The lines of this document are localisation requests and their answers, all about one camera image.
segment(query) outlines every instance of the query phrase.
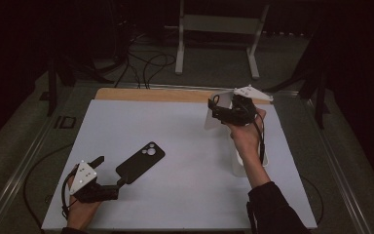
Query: sleeve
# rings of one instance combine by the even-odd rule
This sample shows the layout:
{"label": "sleeve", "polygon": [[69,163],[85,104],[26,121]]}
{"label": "sleeve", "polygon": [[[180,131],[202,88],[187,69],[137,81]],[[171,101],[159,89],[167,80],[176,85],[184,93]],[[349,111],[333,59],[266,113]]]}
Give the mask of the sleeve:
{"label": "sleeve", "polygon": [[253,188],[248,197],[250,202],[247,204],[247,212],[252,229],[257,230],[256,233],[310,233],[273,182]]}
{"label": "sleeve", "polygon": [[85,231],[74,229],[74,228],[64,227],[62,228],[62,231],[60,232],[60,234],[88,234],[88,233]]}

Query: table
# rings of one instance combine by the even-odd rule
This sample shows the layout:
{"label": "table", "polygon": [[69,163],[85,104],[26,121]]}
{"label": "table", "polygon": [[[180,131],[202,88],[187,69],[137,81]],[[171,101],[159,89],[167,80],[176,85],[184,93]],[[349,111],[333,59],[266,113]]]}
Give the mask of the table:
{"label": "table", "polygon": [[[98,182],[114,184],[115,168],[149,141],[165,158],[131,185],[118,201],[104,202],[90,228],[107,230],[246,230],[247,178],[233,175],[225,129],[204,130],[209,91],[100,89],[92,101],[60,178],[43,229],[60,229],[60,184],[72,167],[99,155]],[[315,228],[306,193],[275,108],[265,119],[267,172],[290,206]]]}

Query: black cable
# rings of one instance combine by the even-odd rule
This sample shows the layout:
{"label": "black cable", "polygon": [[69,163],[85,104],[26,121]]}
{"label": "black cable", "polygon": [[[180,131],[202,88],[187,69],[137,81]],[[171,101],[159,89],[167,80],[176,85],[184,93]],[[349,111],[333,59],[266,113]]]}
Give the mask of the black cable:
{"label": "black cable", "polygon": [[136,71],[136,68],[133,66],[133,65],[130,65],[130,68],[132,69],[132,73],[134,73],[134,80],[136,81],[137,83],[137,88],[138,89],[141,89],[141,82],[139,81],[139,76],[138,76],[138,73]]}
{"label": "black cable", "polygon": [[320,209],[320,217],[318,218],[318,221],[317,221],[317,225],[319,225],[321,223],[321,220],[323,219],[323,214],[324,214],[324,203],[323,203],[323,198],[321,197],[321,194],[320,192],[318,191],[318,188],[310,181],[308,180],[307,178],[305,178],[304,176],[300,175],[299,176],[303,179],[305,179],[308,183],[311,184],[311,186],[315,189],[315,191],[317,192],[318,194],[318,197],[320,199],[320,206],[321,206],[321,209]]}
{"label": "black cable", "polygon": [[68,174],[68,176],[65,178],[65,180],[63,181],[63,184],[62,184],[62,189],[61,189],[61,192],[60,192],[60,198],[61,198],[61,201],[62,201],[62,215],[68,219],[68,216],[69,216],[69,206],[66,205],[66,201],[65,201],[65,187],[66,187],[66,184],[68,183],[68,180],[73,176],[72,173]]}
{"label": "black cable", "polygon": [[115,85],[114,85],[114,88],[117,88],[118,83],[120,83],[121,79],[123,79],[124,75],[125,75],[126,72],[127,72],[127,69],[129,69],[129,66],[130,66],[130,60],[129,60],[129,56],[128,56],[128,55],[126,55],[126,62],[127,62],[126,68],[124,69],[123,73],[121,73],[120,77],[118,78],[117,82],[116,82]]}
{"label": "black cable", "polygon": [[170,62],[170,63],[167,63],[167,62],[166,62],[166,63],[164,63],[164,64],[157,64],[157,63],[151,62],[151,59],[146,60],[146,59],[144,59],[144,58],[138,57],[138,56],[134,55],[133,53],[129,52],[129,55],[130,55],[130,56],[132,56],[132,57],[134,57],[134,58],[136,58],[136,59],[142,60],[142,61],[144,61],[144,62],[146,62],[146,63],[149,63],[150,65],[155,65],[155,66],[169,66],[169,65],[172,65],[172,64],[175,63],[175,57],[174,57],[174,56],[167,55],[167,54],[162,53],[162,52],[160,52],[160,51],[133,51],[133,52],[160,53],[160,56],[166,56],[166,57],[171,57],[171,58],[172,58],[172,62]]}
{"label": "black cable", "polygon": [[255,119],[253,120],[253,124],[256,127],[256,131],[257,131],[257,133],[259,134],[259,137],[260,137],[260,162],[263,165],[263,160],[264,160],[264,156],[265,156],[265,142],[264,142],[264,139],[265,139],[265,132],[266,131],[264,130],[263,117],[260,116],[260,119],[262,121],[262,130],[259,129],[259,126],[257,125]]}
{"label": "black cable", "polygon": [[150,44],[153,44],[153,43],[158,41],[157,39],[154,39],[154,38],[148,38],[145,41],[138,40],[138,39],[140,39],[140,38],[142,38],[146,35],[147,35],[146,33],[141,33],[141,34],[135,36],[134,39],[133,39],[133,43],[138,44],[138,45],[150,45]]}
{"label": "black cable", "polygon": [[145,72],[146,72],[146,70],[147,70],[147,66],[148,66],[148,64],[151,64],[151,61],[152,61],[153,59],[158,58],[158,57],[161,57],[161,56],[164,56],[164,58],[166,59],[166,63],[165,63],[165,64],[167,64],[167,62],[168,62],[168,60],[167,60],[167,55],[161,54],[161,55],[156,55],[156,56],[150,58],[150,59],[148,60],[148,63],[145,64],[145,66],[144,66],[144,69],[143,69],[143,71],[142,71],[142,78],[144,79],[144,84],[145,84],[145,86],[146,86],[147,89],[150,89],[150,81],[151,81],[151,79],[153,79],[153,77],[154,77],[155,75],[157,75],[160,71],[162,71],[162,70],[165,68],[165,66],[161,66],[160,69],[159,69],[158,71],[156,71],[153,75],[150,76],[150,78],[146,79],[146,78],[145,78]]}
{"label": "black cable", "polygon": [[22,189],[22,196],[23,196],[23,202],[24,204],[26,205],[26,208],[28,209],[29,213],[31,214],[31,216],[33,217],[35,223],[38,225],[38,228],[40,229],[41,233],[42,234],[45,234],[45,231],[43,229],[41,229],[41,221],[39,220],[38,216],[32,211],[32,208],[30,207],[29,203],[28,203],[28,200],[27,200],[27,196],[26,196],[26,185],[28,183],[28,180],[29,180],[29,177],[30,175],[32,174],[32,172],[35,170],[35,168],[40,164],[42,163],[45,159],[49,158],[50,156],[53,156],[54,154],[58,153],[59,151],[63,150],[63,149],[66,149],[68,147],[71,147],[73,145],[73,143],[70,143],[70,144],[67,144],[65,146],[62,146],[61,148],[53,151],[53,152],[50,152],[48,154],[46,154],[44,157],[42,157],[40,160],[38,160],[38,162],[36,162],[32,167],[31,169],[29,170],[28,174],[26,175],[25,177],[25,181],[23,183],[23,189]]}
{"label": "black cable", "polygon": [[[78,200],[75,200],[74,202],[72,202],[69,206],[66,206],[65,208],[66,209],[69,209],[70,207],[72,207],[72,205],[74,205]],[[62,216],[64,216],[66,219],[68,219],[68,214],[69,212],[65,212],[65,211],[62,211]]]}

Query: table leg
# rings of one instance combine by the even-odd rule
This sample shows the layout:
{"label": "table leg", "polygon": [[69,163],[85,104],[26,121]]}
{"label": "table leg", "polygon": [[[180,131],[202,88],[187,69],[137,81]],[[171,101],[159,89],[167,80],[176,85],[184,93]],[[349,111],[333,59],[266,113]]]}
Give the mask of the table leg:
{"label": "table leg", "polygon": [[175,74],[183,73],[184,62],[184,0],[180,0],[180,17],[178,26],[178,50],[175,61]]}
{"label": "table leg", "polygon": [[253,80],[258,80],[260,78],[259,70],[257,68],[256,59],[254,58],[254,52],[256,51],[257,44],[259,43],[260,36],[263,31],[263,25],[267,16],[267,12],[269,11],[269,5],[266,5],[263,9],[262,15],[260,16],[256,32],[254,34],[254,41],[251,47],[247,48],[247,58],[248,58],[248,65],[250,66],[251,78]]}

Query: black smartphone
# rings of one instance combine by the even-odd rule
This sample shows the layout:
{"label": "black smartphone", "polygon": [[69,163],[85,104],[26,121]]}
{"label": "black smartphone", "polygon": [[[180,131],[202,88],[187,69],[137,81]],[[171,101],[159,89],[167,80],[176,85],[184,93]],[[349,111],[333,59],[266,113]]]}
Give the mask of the black smartphone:
{"label": "black smartphone", "polygon": [[165,155],[163,149],[151,141],[118,166],[115,171],[125,180],[126,184],[131,184]]}

